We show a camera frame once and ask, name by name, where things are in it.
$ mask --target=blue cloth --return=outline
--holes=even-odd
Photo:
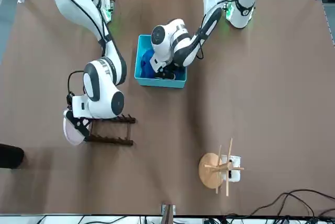
[[[142,56],[141,60],[141,78],[145,79],[154,79],[155,71],[153,70],[150,59],[153,57],[154,51],[153,49],[147,50],[146,53]]]

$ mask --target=white robotic arm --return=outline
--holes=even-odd
[[[188,66],[209,37],[222,16],[222,9],[231,3],[227,19],[237,28],[243,28],[251,18],[255,0],[203,0],[204,18],[191,38],[181,19],[156,26],[151,34],[154,55],[150,60],[155,72],[169,64]]]
[[[124,106],[124,96],[116,86],[125,81],[127,66],[96,7],[99,1],[55,0],[60,13],[92,31],[103,48],[102,57],[88,63],[84,69],[86,94],[72,97],[75,118],[114,118]]]

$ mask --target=electrical wire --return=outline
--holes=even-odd
[[[236,2],[238,0],[222,0],[222,1],[219,1],[216,3],[216,5],[214,5],[212,8],[210,8],[209,10],[212,10],[213,8],[215,8],[217,5],[221,4],[221,3],[224,3],[224,2]],[[200,25],[200,34],[201,34],[201,30],[203,28],[203,23],[204,23],[204,20],[205,20],[205,17],[206,17],[206,14],[203,16],[203,20],[201,22],[201,25]],[[200,46],[200,51],[201,51],[201,57],[199,57],[198,55],[196,56],[199,60],[202,60],[204,59],[204,52],[203,52],[203,47],[201,45],[201,39],[199,40],[199,46]]]
[[[331,212],[331,211],[335,211],[335,208],[330,208],[328,210],[323,211],[322,213],[319,214],[319,217],[323,216],[324,214]]]
[[[227,217],[229,217],[229,216],[234,216],[234,218],[232,218],[232,220],[231,220],[231,222],[230,222],[230,224],[232,224],[232,222],[235,220],[235,219],[246,219],[246,218],[249,218],[249,217],[251,217],[251,216],[253,216],[256,212],[258,212],[259,210],[261,210],[261,209],[263,209],[263,208],[268,208],[268,207],[271,207],[271,206],[273,206],[282,196],[284,196],[284,195],[287,195],[287,196],[292,196],[292,197],[294,197],[294,198],[296,198],[296,199],[298,199],[300,202],[302,202],[303,204],[305,204],[311,211],[312,211],[312,213],[313,213],[313,218],[314,218],[314,211],[313,211],[313,209],[309,206],[309,205],[307,205],[302,199],[300,199],[299,197],[297,197],[297,196],[295,196],[295,195],[292,195],[291,193],[281,193],[273,202],[271,202],[270,204],[268,204],[268,205],[265,205],[265,206],[261,206],[261,207],[258,207],[254,212],[252,212],[251,214],[249,214],[249,215],[246,215],[246,216],[241,216],[241,217],[236,217],[235,215],[236,214],[230,214],[230,215],[228,215]]]
[[[82,222],[82,220],[84,219],[84,215],[82,216],[82,218],[80,219],[80,221],[78,222],[78,224],[80,224],[80,222]]]
[[[46,215],[44,215],[39,221],[37,221],[36,224],[40,224],[45,218],[46,218]]]
[[[100,36],[101,36],[101,38],[104,40],[104,37],[103,37],[103,35],[102,35],[102,33],[101,33],[101,31],[100,31],[100,29],[99,29],[99,27],[98,27],[98,25],[96,24],[96,22],[93,20],[93,18],[75,1],[75,0],[70,0],[71,2],[73,2],[73,4],[75,5],[75,6],[77,6],[90,20],[91,20],[91,22],[94,24],[94,26],[95,26],[95,28],[98,30],[98,32],[99,32],[99,34],[100,34]]]
[[[302,199],[300,199],[299,197],[295,196],[295,195],[292,194],[292,193],[284,193],[284,194],[286,194],[286,196],[285,196],[285,199],[283,200],[281,209],[280,209],[280,211],[279,211],[278,214],[277,214],[278,216],[281,214],[281,211],[282,211],[282,209],[284,208],[286,198],[287,198],[288,196],[291,196],[291,197],[296,198],[298,201],[302,202],[303,204],[305,204],[305,206],[307,206],[307,207],[310,209],[310,211],[312,212],[313,217],[315,217],[315,213],[314,213],[313,209],[312,209],[306,202],[304,202]]]
[[[315,193],[315,194],[319,194],[319,195],[321,195],[321,196],[323,196],[323,197],[326,197],[326,198],[328,198],[328,199],[335,200],[335,197],[332,197],[332,196],[330,196],[330,195],[327,195],[327,194],[324,194],[324,193],[321,193],[321,192],[318,192],[318,191],[315,191],[315,190],[312,190],[312,189],[296,189],[296,190],[292,190],[292,191],[288,192],[288,194],[292,194],[292,193],[296,193],[296,192],[310,192],[310,193]],[[288,195],[285,196],[284,201],[283,201],[283,204],[285,204],[285,201],[287,200],[287,198],[288,198]],[[278,212],[277,215],[280,215],[280,214],[281,214],[281,212],[282,212],[282,210],[283,210],[283,207],[284,207],[284,205],[281,206],[281,208],[280,208],[280,210],[279,210],[279,212]]]
[[[68,77],[68,93],[70,94],[71,93],[71,91],[70,91],[70,78],[71,78],[71,76],[73,75],[73,74],[75,74],[75,73],[83,73],[84,71],[73,71],[73,72],[71,72],[70,73],[70,75],[69,75],[69,77]]]
[[[206,14],[204,15],[204,17],[203,17],[203,20],[201,21],[201,25],[200,25],[200,35],[201,35],[201,30],[202,30],[202,28],[203,28],[203,23],[204,23],[204,20],[205,20],[205,17],[206,17]],[[199,60],[202,60],[202,59],[204,59],[204,52],[203,52],[203,47],[202,47],[202,45],[201,45],[201,38],[200,38],[200,40],[199,40],[199,46],[200,46],[200,51],[201,51],[201,57],[199,57],[198,55],[196,56]]]
[[[116,220],[110,221],[110,222],[104,222],[104,221],[91,221],[91,222],[86,222],[85,224],[94,224],[94,223],[100,223],[100,224],[113,224],[119,220],[122,220],[126,218],[127,216],[122,216],[121,218],[118,218]]]
[[[107,27],[107,25],[104,22],[103,14],[102,14],[102,12],[101,12],[101,10],[99,8],[98,8],[98,12],[99,12],[100,17],[101,17],[101,25],[103,26],[103,36],[104,36],[103,38],[105,40],[105,26]],[[106,52],[106,43],[103,44],[102,48],[103,48],[103,50],[101,52],[101,57],[103,57],[105,55],[105,52]]]

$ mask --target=round wooden base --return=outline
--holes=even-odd
[[[218,164],[218,155],[215,153],[206,153],[199,162],[199,177],[201,182],[208,188],[215,189],[219,187],[224,179],[219,172],[219,179],[216,178],[216,172],[212,172],[211,168],[207,168],[204,165],[213,165]]]

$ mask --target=green light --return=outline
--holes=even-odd
[[[233,11],[234,11],[234,7],[232,6],[231,3],[229,3],[228,5],[229,5],[229,6],[228,6],[228,10],[227,10],[227,12],[226,12],[226,19],[227,19],[227,20],[230,20],[230,19],[231,19],[231,16],[232,16],[232,13],[233,13]]]

